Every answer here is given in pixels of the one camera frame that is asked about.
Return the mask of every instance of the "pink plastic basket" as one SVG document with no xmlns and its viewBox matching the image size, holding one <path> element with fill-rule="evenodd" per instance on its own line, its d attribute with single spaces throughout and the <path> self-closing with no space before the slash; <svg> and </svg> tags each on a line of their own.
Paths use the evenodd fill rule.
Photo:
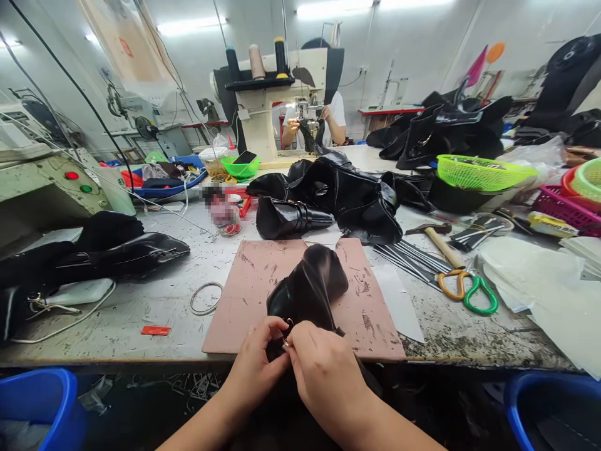
<svg viewBox="0 0 601 451">
<path fill-rule="evenodd" d="M 601 217 L 562 197 L 559 185 L 543 185 L 532 209 L 564 220 L 585 236 L 601 237 Z"/>
</svg>

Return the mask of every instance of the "fluorescent light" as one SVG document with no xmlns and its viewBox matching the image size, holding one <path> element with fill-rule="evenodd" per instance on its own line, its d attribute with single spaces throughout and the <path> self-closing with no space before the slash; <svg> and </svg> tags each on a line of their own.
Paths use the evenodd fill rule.
<svg viewBox="0 0 601 451">
<path fill-rule="evenodd" d="M 10 39 L 7 39 L 6 43 L 8 45 L 10 45 L 10 47 L 16 47 L 16 46 L 20 46 L 23 44 L 21 41 L 11 41 Z M 0 48 L 4 48 L 4 47 L 6 47 L 6 46 L 4 45 L 4 43 L 2 41 L 0 41 Z"/>
<path fill-rule="evenodd" d="M 179 36 L 181 34 L 188 34 L 192 31 L 195 31 L 198 28 L 215 26 L 219 24 L 225 24 L 227 21 L 225 17 L 219 16 L 204 18 L 204 19 L 191 19 L 177 22 L 169 22 L 166 24 L 162 24 L 157 26 L 159 33 L 163 36 Z"/>
<path fill-rule="evenodd" d="M 333 0 L 300 5 L 296 10 L 299 19 L 322 19 L 360 13 L 372 7 L 374 0 Z"/>
<path fill-rule="evenodd" d="M 381 0 L 383 9 L 409 9 L 451 3 L 454 0 Z"/>
</svg>

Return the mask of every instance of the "wooden hammer handle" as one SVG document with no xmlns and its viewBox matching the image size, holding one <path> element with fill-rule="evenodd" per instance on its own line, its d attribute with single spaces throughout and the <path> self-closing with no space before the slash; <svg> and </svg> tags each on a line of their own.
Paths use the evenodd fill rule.
<svg viewBox="0 0 601 451">
<path fill-rule="evenodd" d="M 451 265 L 457 269 L 465 268 L 463 261 L 457 256 L 454 250 L 452 250 L 447 243 L 440 238 L 440 235 L 436 233 L 434 229 L 428 227 L 425 232 L 428 234 L 430 239 L 434 241 L 434 244 L 438 246 L 438 249 L 444 254 L 444 256 L 449 260 Z"/>
</svg>

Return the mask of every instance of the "green scissors handle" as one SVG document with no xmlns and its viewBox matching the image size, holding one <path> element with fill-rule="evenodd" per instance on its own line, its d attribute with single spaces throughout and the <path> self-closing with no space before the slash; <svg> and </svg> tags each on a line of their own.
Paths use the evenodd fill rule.
<svg viewBox="0 0 601 451">
<path fill-rule="evenodd" d="M 472 312 L 478 313 L 480 315 L 493 314 L 499 308 L 499 301 L 497 300 L 495 294 L 482 277 L 474 276 L 473 274 L 470 275 L 474 282 L 474 285 L 465 294 L 465 297 L 463 298 L 463 303 L 468 309 L 472 310 Z M 488 299 L 490 300 L 490 307 L 487 309 L 482 310 L 477 307 L 474 307 L 470 302 L 472 295 L 474 295 L 474 293 L 477 292 L 478 288 L 482 288 L 482 290 L 484 290 L 484 292 L 488 296 Z"/>
</svg>

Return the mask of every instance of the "green plastic basket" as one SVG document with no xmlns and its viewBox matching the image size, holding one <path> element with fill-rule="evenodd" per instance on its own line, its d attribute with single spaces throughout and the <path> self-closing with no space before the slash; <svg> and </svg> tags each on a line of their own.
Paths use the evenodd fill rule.
<svg viewBox="0 0 601 451">
<path fill-rule="evenodd" d="M 238 164 L 235 165 L 232 162 L 236 161 L 238 157 L 225 157 L 221 159 L 225 170 L 228 174 L 233 175 L 237 179 L 247 179 L 252 177 L 259 170 L 259 164 L 261 163 L 261 159 L 259 157 L 255 157 L 253 161 L 247 164 Z"/>
<path fill-rule="evenodd" d="M 570 186 L 582 197 L 601 202 L 601 158 L 586 162 L 576 169 Z"/>
<path fill-rule="evenodd" d="M 536 169 L 512 163 L 462 155 L 438 155 L 438 177 L 451 186 L 466 190 L 501 191 L 537 174 Z"/>
</svg>

